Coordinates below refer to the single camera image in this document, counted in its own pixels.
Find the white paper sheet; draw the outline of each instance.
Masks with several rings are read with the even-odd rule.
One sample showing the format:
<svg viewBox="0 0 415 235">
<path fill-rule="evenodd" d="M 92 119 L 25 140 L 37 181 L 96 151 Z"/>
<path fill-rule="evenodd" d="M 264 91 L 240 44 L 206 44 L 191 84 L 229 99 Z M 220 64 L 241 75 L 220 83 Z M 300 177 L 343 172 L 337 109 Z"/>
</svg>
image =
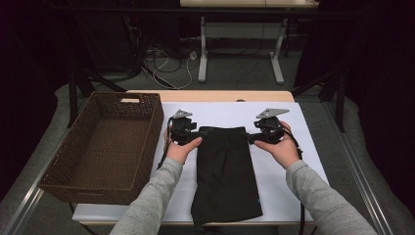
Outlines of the white paper sheet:
<svg viewBox="0 0 415 235">
<path fill-rule="evenodd" d="M 165 102 L 162 104 L 164 122 L 161 128 L 161 137 L 156 150 L 152 176 L 161 160 L 163 133 L 167 120 L 177 110 L 181 109 L 193 113 L 189 117 L 192 122 L 200 126 L 238 127 L 244 126 L 248 133 L 259 133 L 254 127 L 256 115 L 267 108 L 288 109 L 286 114 L 278 119 L 287 122 L 303 151 L 303 160 L 328 182 L 323 166 L 315 150 L 311 135 L 303 117 L 299 104 L 284 102 Z M 266 152 L 250 145 L 253 159 L 256 183 L 258 186 L 263 216 L 247 220 L 247 222 L 296 222 L 300 221 L 300 201 L 292 194 L 285 180 L 285 172 L 274 159 Z M 196 192 L 196 156 L 197 150 L 192 151 L 179 183 L 170 199 L 163 222 L 192 222 L 190 208 Z M 117 221 L 126 206 L 104 206 L 80 204 L 76 208 L 73 220 L 82 221 Z M 308 211 L 306 221 L 312 221 Z"/>
</svg>

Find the person's left hand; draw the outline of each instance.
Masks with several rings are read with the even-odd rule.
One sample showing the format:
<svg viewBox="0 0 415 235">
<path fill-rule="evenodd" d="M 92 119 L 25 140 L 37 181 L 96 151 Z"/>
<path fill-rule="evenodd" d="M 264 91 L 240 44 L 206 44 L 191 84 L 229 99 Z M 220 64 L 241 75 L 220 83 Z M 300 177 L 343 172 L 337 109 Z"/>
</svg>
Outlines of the person's left hand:
<svg viewBox="0 0 415 235">
<path fill-rule="evenodd" d="M 176 160 L 182 165 L 186 162 L 188 154 L 202 143 L 202 137 L 198 137 L 186 145 L 177 145 L 171 141 L 170 136 L 167 136 L 167 131 L 164 132 L 164 140 L 167 144 L 170 143 L 167 150 L 167 157 Z"/>
</svg>

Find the basket handle hole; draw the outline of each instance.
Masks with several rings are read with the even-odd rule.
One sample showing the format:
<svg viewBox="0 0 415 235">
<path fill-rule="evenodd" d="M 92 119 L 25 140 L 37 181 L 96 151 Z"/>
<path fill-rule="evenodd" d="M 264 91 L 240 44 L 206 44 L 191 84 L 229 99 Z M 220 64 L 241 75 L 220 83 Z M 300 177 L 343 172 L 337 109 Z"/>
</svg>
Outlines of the basket handle hole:
<svg viewBox="0 0 415 235">
<path fill-rule="evenodd" d="M 121 103 L 140 103 L 140 99 L 122 98 Z"/>
</svg>

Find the black strap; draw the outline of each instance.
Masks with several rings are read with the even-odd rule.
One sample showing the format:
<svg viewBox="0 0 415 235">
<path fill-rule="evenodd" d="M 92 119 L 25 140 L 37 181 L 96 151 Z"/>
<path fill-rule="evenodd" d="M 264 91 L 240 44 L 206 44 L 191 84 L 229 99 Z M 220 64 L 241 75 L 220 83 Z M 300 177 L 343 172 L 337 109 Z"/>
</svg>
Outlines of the black strap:
<svg viewBox="0 0 415 235">
<path fill-rule="evenodd" d="M 161 160 L 157 166 L 157 169 L 160 169 L 160 167 L 162 166 L 162 163 L 164 163 L 165 158 L 167 157 L 167 152 L 168 152 L 168 147 L 170 146 L 172 140 L 168 141 L 168 139 L 170 138 L 170 123 L 173 120 L 173 117 L 169 118 L 167 121 L 167 139 L 164 140 L 165 142 L 165 147 L 164 147 L 164 152 L 162 153 L 162 157 Z"/>
<path fill-rule="evenodd" d="M 297 148 L 297 153 L 299 154 L 299 158 L 300 160 L 302 160 L 302 150 L 300 148 L 299 142 L 297 142 L 297 139 L 294 138 L 294 135 L 290 131 L 288 131 L 286 128 L 284 128 L 284 132 L 293 139 L 294 144 L 296 145 L 296 148 Z"/>
</svg>

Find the metal rail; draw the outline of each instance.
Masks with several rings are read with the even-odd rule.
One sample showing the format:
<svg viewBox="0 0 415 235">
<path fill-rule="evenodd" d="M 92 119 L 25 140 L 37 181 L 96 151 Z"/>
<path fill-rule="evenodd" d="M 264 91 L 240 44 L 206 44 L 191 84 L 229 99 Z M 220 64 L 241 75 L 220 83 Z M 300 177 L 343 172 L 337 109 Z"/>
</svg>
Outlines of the metal rail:
<svg viewBox="0 0 415 235">
<path fill-rule="evenodd" d="M 267 17 L 318 17 L 330 20 L 354 20 L 363 16 L 359 12 L 339 11 L 317 11 L 316 9 L 295 9 L 286 11 L 282 8 L 93 8 L 93 7 L 67 7 L 48 4 L 50 10 L 66 14 L 105 14 L 105 15 L 176 15 L 186 17 L 208 17 L 208 16 L 267 16 Z"/>
<path fill-rule="evenodd" d="M 21 234 L 23 232 L 24 226 L 26 225 L 33 211 L 35 210 L 36 205 L 39 202 L 44 192 L 42 189 L 37 187 L 37 183 L 42 177 L 43 172 L 46 171 L 49 165 L 49 162 L 52 161 L 53 157 L 55 156 L 55 153 L 58 151 L 59 146 L 61 146 L 68 132 L 69 132 L 68 130 L 65 131 L 64 135 L 61 137 L 59 141 L 60 144 L 53 152 L 54 154 L 52 154 L 49 157 L 48 161 L 46 161 L 45 165 L 42 167 L 39 174 L 34 179 L 34 182 L 32 183 L 30 189 L 27 191 L 26 195 L 24 196 L 24 199 L 22 200 L 21 205 L 18 207 L 18 209 L 15 212 L 15 215 L 13 215 L 6 229 L 4 230 L 3 235 Z"/>
<path fill-rule="evenodd" d="M 328 117 L 332 117 L 334 115 L 334 110 L 330 102 L 324 102 L 323 108 Z M 367 178 L 360 166 L 360 163 L 355 153 L 353 152 L 350 143 L 348 142 L 346 134 L 340 132 L 333 118 L 329 118 L 329 121 L 332 125 L 332 128 L 335 130 L 339 139 L 342 142 L 342 145 L 346 152 L 347 165 L 351 171 L 351 175 L 353 176 L 354 181 L 356 182 L 357 188 L 360 191 L 363 201 L 366 204 L 367 210 L 369 211 L 372 217 L 373 223 L 376 227 L 378 234 L 392 235 L 393 232 L 391 226 L 389 225 L 385 217 L 385 214 L 380 206 L 380 203 L 378 202 L 378 199 L 376 198 L 375 193 L 373 192 L 369 182 L 367 181 Z"/>
</svg>

